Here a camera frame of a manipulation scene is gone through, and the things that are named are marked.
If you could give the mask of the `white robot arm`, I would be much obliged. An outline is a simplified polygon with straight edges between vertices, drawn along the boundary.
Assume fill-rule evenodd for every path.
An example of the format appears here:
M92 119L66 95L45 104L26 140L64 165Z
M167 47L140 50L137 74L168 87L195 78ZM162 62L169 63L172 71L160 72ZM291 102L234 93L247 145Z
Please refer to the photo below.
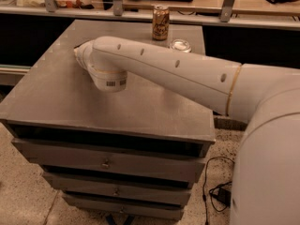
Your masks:
M75 47L102 91L139 75L247 123L232 177L230 225L300 225L300 75L296 68L240 64L120 37Z

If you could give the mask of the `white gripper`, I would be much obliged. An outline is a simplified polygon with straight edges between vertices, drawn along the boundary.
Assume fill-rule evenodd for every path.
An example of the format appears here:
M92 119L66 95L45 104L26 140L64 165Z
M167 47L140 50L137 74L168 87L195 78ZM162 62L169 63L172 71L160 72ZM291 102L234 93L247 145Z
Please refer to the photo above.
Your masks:
M73 49L75 58L83 69L89 68L90 55L93 51L93 43L93 40L86 41Z

